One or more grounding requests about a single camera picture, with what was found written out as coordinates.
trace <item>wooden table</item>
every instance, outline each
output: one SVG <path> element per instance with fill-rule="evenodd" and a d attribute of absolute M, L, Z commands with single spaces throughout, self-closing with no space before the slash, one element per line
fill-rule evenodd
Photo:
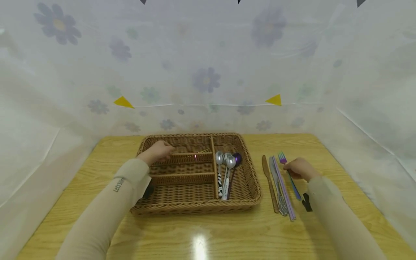
<path fill-rule="evenodd" d="M 133 158 L 142 136 L 103 138 L 43 220 L 18 259 L 53 259 L 74 222 Z M 416 259 L 416 254 L 373 203 L 310 134 L 245 135 L 263 192 L 259 207 L 243 213 L 203 216 L 134 217 L 126 215 L 107 259 L 336 259 L 331 241 L 313 212 L 306 212 L 293 192 L 297 220 L 273 212 L 261 157 L 283 150 L 288 160 L 306 158 L 341 190 L 345 201 L 370 230 L 389 259 Z M 304 181 L 295 181 L 301 193 Z"/>

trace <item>knife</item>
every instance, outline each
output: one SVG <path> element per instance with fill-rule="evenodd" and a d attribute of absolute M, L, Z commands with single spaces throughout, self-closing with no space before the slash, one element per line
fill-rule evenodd
<path fill-rule="evenodd" d="M 273 180 L 275 181 L 275 185 L 276 185 L 276 189 L 277 189 L 277 199 L 279 201 L 279 212 L 283 216 L 287 216 L 289 211 L 287 209 L 285 199 L 283 198 L 283 195 L 282 195 L 282 193 L 280 191 L 280 188 L 279 188 L 279 186 L 280 186 L 279 185 L 279 177 L 277 176 L 277 172 L 276 172 L 275 165 L 273 163 L 273 158 L 272 157 L 269 158 L 269 166 L 270 166 L 270 170 L 271 170 L 272 175 L 273 175 Z"/>
<path fill-rule="evenodd" d="M 267 182 L 269 183 L 270 194 L 272 196 L 272 202 L 273 202 L 273 209 L 275 210 L 275 213 L 279 213 L 279 205 L 277 204 L 275 191 L 273 190 L 273 184 L 272 184 L 272 179 L 271 179 L 270 172 L 269 172 L 269 167 L 267 166 L 266 155 L 263 155 L 261 160 L 263 163 L 264 175 L 266 175 Z"/>

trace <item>purple fork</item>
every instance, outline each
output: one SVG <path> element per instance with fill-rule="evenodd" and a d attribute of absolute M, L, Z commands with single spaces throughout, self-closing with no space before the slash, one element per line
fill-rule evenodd
<path fill-rule="evenodd" d="M 287 160 L 286 160 L 285 154 L 284 154 L 283 152 L 279 152 L 279 153 L 277 154 L 277 156 L 279 157 L 279 162 L 280 162 L 281 164 L 286 164 L 286 163 L 287 163 Z M 289 175 L 290 182 L 292 183 L 292 188 L 293 188 L 293 191 L 295 192 L 296 199 L 297 199 L 298 201 L 301 201 L 301 200 L 302 200 L 302 197 L 300 196 L 299 192 L 297 191 L 296 186 L 295 186 L 295 183 L 293 182 L 292 177 L 290 176 L 289 171 L 287 171 L 287 173 L 288 173 L 288 175 Z"/>

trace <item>white backdrop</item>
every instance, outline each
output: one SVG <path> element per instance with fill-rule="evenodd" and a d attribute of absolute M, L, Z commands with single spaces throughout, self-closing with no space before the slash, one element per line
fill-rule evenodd
<path fill-rule="evenodd" d="M 415 1 L 1 2 L 1 259 L 101 137 L 212 131 L 315 134 L 416 249 Z"/>

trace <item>purple spoon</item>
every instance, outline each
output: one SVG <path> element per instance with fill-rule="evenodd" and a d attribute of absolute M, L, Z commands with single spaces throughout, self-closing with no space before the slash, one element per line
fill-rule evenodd
<path fill-rule="evenodd" d="M 241 164 L 241 162 L 243 161 L 243 158 L 242 158 L 241 154 L 239 154 L 239 153 L 233 154 L 233 157 L 235 158 L 235 166 L 234 166 L 233 174 L 231 175 L 230 185 L 228 186 L 227 200 L 230 197 L 231 185 L 233 184 L 235 168 L 237 168 Z"/>

